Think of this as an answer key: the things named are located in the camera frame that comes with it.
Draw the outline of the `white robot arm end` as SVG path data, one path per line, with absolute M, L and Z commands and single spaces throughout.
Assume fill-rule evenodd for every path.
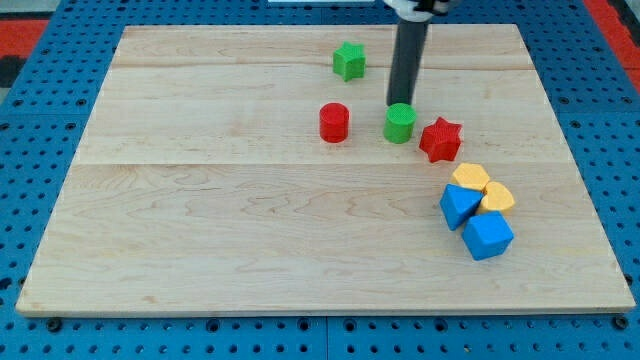
M 396 15 L 408 22 L 429 22 L 434 16 L 446 15 L 461 0 L 383 0 Z

